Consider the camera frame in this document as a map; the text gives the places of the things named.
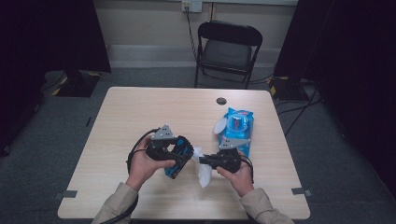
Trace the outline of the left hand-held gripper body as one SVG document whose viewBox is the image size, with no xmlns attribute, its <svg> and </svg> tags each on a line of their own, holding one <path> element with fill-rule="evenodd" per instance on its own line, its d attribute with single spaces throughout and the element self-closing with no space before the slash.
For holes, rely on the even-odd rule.
<svg viewBox="0 0 396 224">
<path fill-rule="evenodd" d="M 170 127 L 165 124 L 148 132 L 149 141 L 146 154 L 155 161 L 177 160 L 177 155 L 168 150 L 176 142 L 176 137 Z"/>
</svg>

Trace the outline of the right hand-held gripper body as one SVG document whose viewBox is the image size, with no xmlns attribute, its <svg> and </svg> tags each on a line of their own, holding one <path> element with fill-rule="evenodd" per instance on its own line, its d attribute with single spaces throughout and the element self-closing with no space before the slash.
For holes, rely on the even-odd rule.
<svg viewBox="0 0 396 224">
<path fill-rule="evenodd" d="M 238 148 L 249 143 L 249 139 L 223 137 L 219 143 L 219 151 L 215 154 L 214 168 L 221 167 L 228 172 L 236 173 L 242 162 Z"/>
</svg>

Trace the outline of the blue toy car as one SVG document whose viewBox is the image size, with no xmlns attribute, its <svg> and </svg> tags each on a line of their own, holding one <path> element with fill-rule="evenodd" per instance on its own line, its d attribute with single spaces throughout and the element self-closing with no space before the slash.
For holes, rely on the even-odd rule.
<svg viewBox="0 0 396 224">
<path fill-rule="evenodd" d="M 194 149 L 190 141 L 186 137 L 180 135 L 169 154 L 170 160 L 174 160 L 176 163 L 171 167 L 166 167 L 164 169 L 165 174 L 175 179 L 186 163 L 191 159 L 193 152 Z"/>
</svg>

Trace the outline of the white wet wipe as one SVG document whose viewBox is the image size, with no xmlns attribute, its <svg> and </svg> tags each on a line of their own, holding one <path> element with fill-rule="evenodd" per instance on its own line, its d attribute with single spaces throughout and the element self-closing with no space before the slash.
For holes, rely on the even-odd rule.
<svg viewBox="0 0 396 224">
<path fill-rule="evenodd" d="M 196 161 L 199 165 L 198 169 L 198 178 L 201 187 L 204 189 L 206 188 L 212 177 L 212 168 L 208 164 L 200 163 L 200 158 L 203 157 L 204 154 L 202 153 L 201 147 L 194 147 L 193 148 L 193 155 L 192 159 Z"/>
</svg>

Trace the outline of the blue wet wipe packet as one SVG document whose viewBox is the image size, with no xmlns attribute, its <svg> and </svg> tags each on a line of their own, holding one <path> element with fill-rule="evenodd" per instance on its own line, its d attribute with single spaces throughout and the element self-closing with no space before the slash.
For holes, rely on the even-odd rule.
<svg viewBox="0 0 396 224">
<path fill-rule="evenodd" d="M 214 134 L 219 136 L 219 150 L 225 149 L 223 142 L 229 139 L 251 140 L 253 131 L 253 113 L 247 110 L 235 110 L 231 107 L 214 128 Z"/>
</svg>

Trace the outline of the person's right hand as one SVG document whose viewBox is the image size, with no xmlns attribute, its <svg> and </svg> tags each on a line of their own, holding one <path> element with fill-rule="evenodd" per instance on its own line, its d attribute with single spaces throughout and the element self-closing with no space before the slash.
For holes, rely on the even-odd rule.
<svg viewBox="0 0 396 224">
<path fill-rule="evenodd" d="M 230 173 L 222 167 L 218 167 L 217 172 L 229 180 L 239 197 L 244 197 L 254 190 L 250 167 L 243 161 L 240 169 L 235 173 Z"/>
</svg>

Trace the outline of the person's left hand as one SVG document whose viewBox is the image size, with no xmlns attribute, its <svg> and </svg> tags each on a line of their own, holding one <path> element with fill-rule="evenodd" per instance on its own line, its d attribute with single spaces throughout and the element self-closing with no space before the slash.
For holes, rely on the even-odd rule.
<svg viewBox="0 0 396 224">
<path fill-rule="evenodd" d="M 129 176 L 125 182 L 130 188 L 139 191 L 143 184 L 162 168 L 172 167 L 176 164 L 173 160 L 155 161 L 146 154 L 150 137 L 146 136 L 137 146 L 132 156 Z"/>
</svg>

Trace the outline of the grey tape strip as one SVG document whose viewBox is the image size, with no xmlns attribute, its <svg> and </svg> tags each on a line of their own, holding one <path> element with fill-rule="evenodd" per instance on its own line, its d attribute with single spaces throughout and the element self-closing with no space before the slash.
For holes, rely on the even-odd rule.
<svg viewBox="0 0 396 224">
<path fill-rule="evenodd" d="M 304 195 L 306 197 L 310 197 L 313 195 L 312 191 L 310 189 L 304 189 L 304 188 L 293 188 L 291 189 L 291 192 L 293 195 Z"/>
<path fill-rule="evenodd" d="M 76 198 L 77 190 L 64 190 L 62 192 L 56 192 L 53 196 L 54 200 L 62 200 L 63 198 Z"/>
</svg>

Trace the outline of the black stand base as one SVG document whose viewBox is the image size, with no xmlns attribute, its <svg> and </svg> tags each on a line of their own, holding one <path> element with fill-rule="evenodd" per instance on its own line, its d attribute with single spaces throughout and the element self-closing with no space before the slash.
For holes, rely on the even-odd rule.
<svg viewBox="0 0 396 224">
<path fill-rule="evenodd" d="M 80 72 L 78 70 L 66 70 L 65 74 L 66 77 L 52 93 L 53 96 L 89 98 L 101 77 L 95 72 Z"/>
<path fill-rule="evenodd" d="M 308 96 L 300 81 L 289 77 L 271 77 L 268 80 L 269 91 L 273 98 L 282 101 L 307 101 Z"/>
</svg>

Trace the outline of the black folding chair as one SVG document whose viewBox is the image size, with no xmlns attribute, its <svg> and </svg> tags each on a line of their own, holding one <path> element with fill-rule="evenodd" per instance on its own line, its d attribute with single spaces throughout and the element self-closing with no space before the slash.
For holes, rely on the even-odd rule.
<svg viewBox="0 0 396 224">
<path fill-rule="evenodd" d="M 226 21 L 206 21 L 198 27 L 198 54 L 194 87 L 199 71 L 214 70 L 242 76 L 245 88 L 251 79 L 263 37 L 256 28 Z"/>
</svg>

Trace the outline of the dark curtain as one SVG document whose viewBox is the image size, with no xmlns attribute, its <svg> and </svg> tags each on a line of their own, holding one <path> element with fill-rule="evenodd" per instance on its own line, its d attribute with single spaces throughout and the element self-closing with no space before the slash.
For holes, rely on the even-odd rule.
<svg viewBox="0 0 396 224">
<path fill-rule="evenodd" d="M 318 82 L 396 197 L 396 0 L 298 0 L 275 74 Z"/>
<path fill-rule="evenodd" d="M 0 0 L 0 156 L 66 70 L 111 71 L 93 0 Z"/>
</svg>

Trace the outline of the white wall socket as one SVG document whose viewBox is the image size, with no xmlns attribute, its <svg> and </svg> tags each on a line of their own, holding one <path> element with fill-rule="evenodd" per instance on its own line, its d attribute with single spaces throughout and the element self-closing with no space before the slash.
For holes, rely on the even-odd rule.
<svg viewBox="0 0 396 224">
<path fill-rule="evenodd" d="M 203 11 L 203 2 L 201 0 L 183 0 L 181 2 L 183 12 L 201 13 Z"/>
</svg>

